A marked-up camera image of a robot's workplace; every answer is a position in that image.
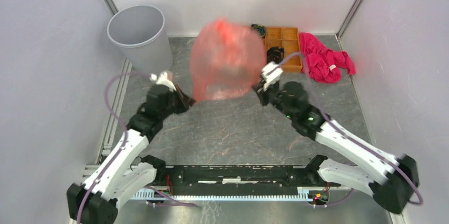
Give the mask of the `red translucent trash bag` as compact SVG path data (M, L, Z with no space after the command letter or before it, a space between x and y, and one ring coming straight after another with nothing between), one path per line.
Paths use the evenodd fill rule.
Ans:
M241 97L258 83L265 65L265 46L255 30L226 19L211 21L191 47L193 98L219 101Z

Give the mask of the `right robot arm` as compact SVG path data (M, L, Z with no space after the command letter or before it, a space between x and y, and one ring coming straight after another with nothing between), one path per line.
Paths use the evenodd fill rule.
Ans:
M300 135L325 145L346 157L351 164L323 157L307 169L306 180L313 186L324 181L363 192L383 209L401 214L419 186L417 162L404 154L397 157L352 134L328 114L309 102L299 82L268 84L264 79L252 87L262 106L272 105L290 121Z

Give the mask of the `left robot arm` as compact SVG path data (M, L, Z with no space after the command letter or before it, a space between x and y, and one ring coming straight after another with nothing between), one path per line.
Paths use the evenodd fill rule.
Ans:
M163 184L166 171L147 162L125 172L163 128L164 120L194 103L177 85L153 85L106 160L84 182L68 188L70 217L77 223L114 223L123 205L145 185Z

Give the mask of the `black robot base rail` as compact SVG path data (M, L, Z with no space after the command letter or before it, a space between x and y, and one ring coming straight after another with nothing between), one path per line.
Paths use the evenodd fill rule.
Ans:
M327 157L316 155L305 166L294 165L172 165L148 155L144 163L155 164L156 178L149 183L172 196L294 196L298 188L327 186L318 168Z

